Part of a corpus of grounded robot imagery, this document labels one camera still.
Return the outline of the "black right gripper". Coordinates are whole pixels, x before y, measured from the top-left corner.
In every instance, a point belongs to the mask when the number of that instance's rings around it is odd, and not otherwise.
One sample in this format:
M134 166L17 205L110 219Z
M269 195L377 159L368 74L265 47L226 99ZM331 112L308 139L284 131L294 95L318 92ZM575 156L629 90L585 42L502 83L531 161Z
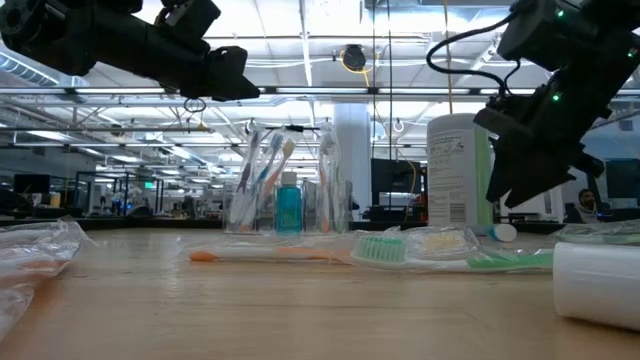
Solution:
M597 119L611 115L615 96L609 75L558 74L531 95L492 97L474 118L498 136L491 139L495 159L486 198L495 202L508 193L505 204L514 208L575 180L570 167L601 175L603 162L586 154L581 140Z

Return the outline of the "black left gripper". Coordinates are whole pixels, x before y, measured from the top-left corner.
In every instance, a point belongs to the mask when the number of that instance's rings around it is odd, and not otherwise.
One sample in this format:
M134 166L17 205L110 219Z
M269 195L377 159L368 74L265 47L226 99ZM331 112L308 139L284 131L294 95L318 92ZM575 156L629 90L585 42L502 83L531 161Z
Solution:
M209 52L199 64L179 76L178 89L186 98L213 100L258 98L261 91L244 76L248 53L238 46Z

